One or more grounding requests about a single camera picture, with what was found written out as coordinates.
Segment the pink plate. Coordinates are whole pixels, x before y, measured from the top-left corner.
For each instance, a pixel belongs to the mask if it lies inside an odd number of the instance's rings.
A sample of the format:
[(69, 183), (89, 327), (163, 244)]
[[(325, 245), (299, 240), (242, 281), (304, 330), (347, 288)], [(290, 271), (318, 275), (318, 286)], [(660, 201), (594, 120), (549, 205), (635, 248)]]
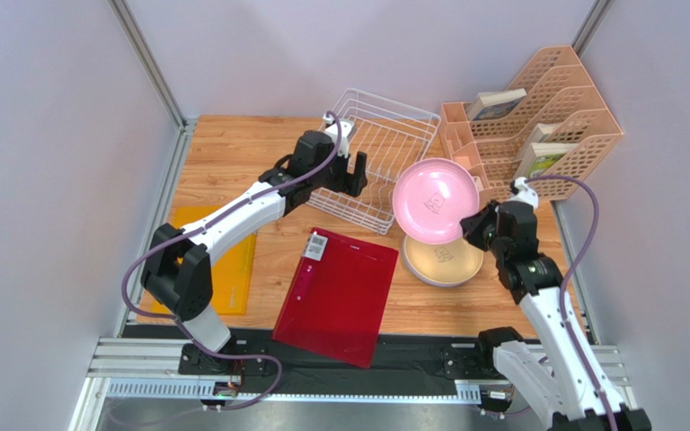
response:
[(429, 158), (407, 168), (394, 186), (395, 221), (412, 239), (446, 244), (463, 236), (461, 221), (480, 211), (480, 191), (463, 166)]

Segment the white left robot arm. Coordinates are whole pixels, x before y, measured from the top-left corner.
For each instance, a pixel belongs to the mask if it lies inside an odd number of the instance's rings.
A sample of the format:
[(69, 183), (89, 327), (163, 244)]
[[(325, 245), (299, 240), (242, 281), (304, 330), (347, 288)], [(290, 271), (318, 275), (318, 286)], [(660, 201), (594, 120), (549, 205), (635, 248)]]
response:
[(214, 264), (264, 225), (305, 204), (314, 191), (358, 195), (362, 190), (363, 176), (347, 172), (348, 133), (338, 123), (323, 132), (306, 131), (292, 154), (227, 206), (180, 229), (164, 224), (155, 231), (140, 283), (208, 352), (220, 351), (231, 338), (211, 303)]

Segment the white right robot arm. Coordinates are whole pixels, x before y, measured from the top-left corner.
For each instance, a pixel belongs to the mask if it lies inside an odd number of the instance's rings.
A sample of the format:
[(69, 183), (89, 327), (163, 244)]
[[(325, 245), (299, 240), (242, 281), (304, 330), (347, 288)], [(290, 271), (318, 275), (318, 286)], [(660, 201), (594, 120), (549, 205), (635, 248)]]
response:
[(392, 208), (412, 239), (463, 240), (489, 252), (501, 284), (530, 321), (547, 361), (534, 360), (514, 330), (480, 333), (479, 348), (524, 397), (548, 430), (649, 430), (643, 409), (628, 405), (579, 328), (567, 292), (569, 275), (539, 250), (533, 181), (511, 182), (503, 201), (480, 201), (473, 176), (443, 158), (414, 163), (398, 178)]

